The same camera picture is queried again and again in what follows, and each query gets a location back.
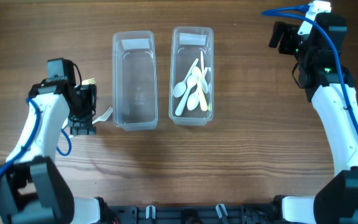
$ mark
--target wooden table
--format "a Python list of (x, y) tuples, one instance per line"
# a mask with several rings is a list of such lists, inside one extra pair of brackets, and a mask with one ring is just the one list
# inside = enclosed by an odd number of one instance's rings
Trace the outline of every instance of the wooden table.
[[(291, 77), (295, 59), (268, 48), (276, 19), (260, 15), (305, 1), (0, 2), (0, 162), (17, 143), (24, 99), (47, 76), (48, 59), (68, 58), (83, 78), (97, 79), (99, 116), (112, 105), (113, 34), (151, 30), (158, 127), (127, 133), (110, 119), (97, 135), (72, 139), (71, 155), (56, 164), (75, 196), (110, 205), (241, 204), (314, 195), (332, 179), (324, 128)], [(358, 1), (334, 1), (333, 9), (348, 19), (342, 63), (358, 97)], [(168, 116), (176, 26), (214, 30), (215, 111), (205, 127), (176, 126)]]

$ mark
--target blue cable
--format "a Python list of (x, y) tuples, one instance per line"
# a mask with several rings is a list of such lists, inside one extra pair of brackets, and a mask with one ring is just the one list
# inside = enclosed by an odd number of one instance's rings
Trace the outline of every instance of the blue cable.
[(64, 154), (64, 153), (62, 153), (62, 151), (59, 149), (59, 147), (56, 147), (56, 150), (57, 150), (57, 152), (59, 152), (60, 155), (62, 155), (62, 156), (68, 156), (68, 155), (70, 155), (70, 153), (71, 153), (71, 141), (70, 141), (70, 137), (68, 137), (67, 133), (66, 133), (65, 130), (63, 130), (63, 129), (62, 129), (62, 133), (63, 133), (63, 135), (64, 135), (64, 136), (66, 137), (66, 139), (67, 139), (68, 151)]
[(19, 158), (21, 158), (27, 151), (27, 148), (31, 145), (31, 143), (33, 142), (34, 138), (35, 138), (35, 134), (37, 133), (39, 124), (40, 124), (40, 110), (37, 106), (37, 104), (32, 101), (30, 98), (25, 100), (27, 102), (27, 104), (31, 103), (31, 105), (34, 107), (35, 109), (35, 115), (36, 115), (36, 119), (35, 119), (35, 124), (34, 124), (34, 128), (30, 134), (30, 137), (28, 138), (27, 142), (24, 144), (24, 146), (22, 146), (22, 149), (20, 150), (20, 152), (13, 157), (13, 159), (11, 159), (10, 161), (7, 161), (1, 168), (0, 168), (0, 178), (5, 174), (5, 172), (13, 165), (13, 163), (18, 160)]
[(343, 92), (343, 96), (345, 98), (346, 110), (349, 112), (349, 116), (351, 117), (354, 129), (355, 129), (355, 131), (357, 133), (357, 137), (358, 137), (358, 123), (357, 123), (357, 120), (356, 120), (356, 116), (354, 115), (353, 108), (352, 108), (351, 102), (349, 100), (349, 96), (348, 96), (347, 91), (346, 91), (346, 86), (345, 86), (345, 82), (344, 82), (343, 75), (342, 75), (341, 62), (339, 61), (338, 52), (336, 50), (336, 47), (335, 47), (334, 43), (329, 38), (327, 33), (324, 31), (324, 29), (321, 28), (321, 26), (319, 26), (317, 23), (315, 23), (315, 21), (312, 21), (311, 19), (308, 19), (308, 18), (306, 18), (304, 16), (299, 16), (299, 15), (296, 15), (296, 14), (278, 13), (278, 12), (287, 11), (287, 10), (295, 10), (295, 11), (300, 11), (300, 12), (305, 13), (305, 12), (307, 12), (309, 10), (309, 6), (308, 5), (301, 5), (301, 6), (294, 6), (294, 7), (284, 7), (284, 8), (280, 8), (280, 9), (271, 9), (271, 10), (262, 12), (262, 15), (264, 15), (264, 16), (287, 17), (287, 18), (299, 19), (299, 20), (302, 20), (302, 21), (309, 22), (326, 39), (328, 45), (330, 46), (330, 48), (331, 48), (331, 50), (333, 51), (333, 54), (334, 54), (335, 66), (336, 66), (336, 70), (337, 70), (337, 73), (338, 73), (339, 82), (341, 83), (341, 89), (342, 89), (342, 92)]

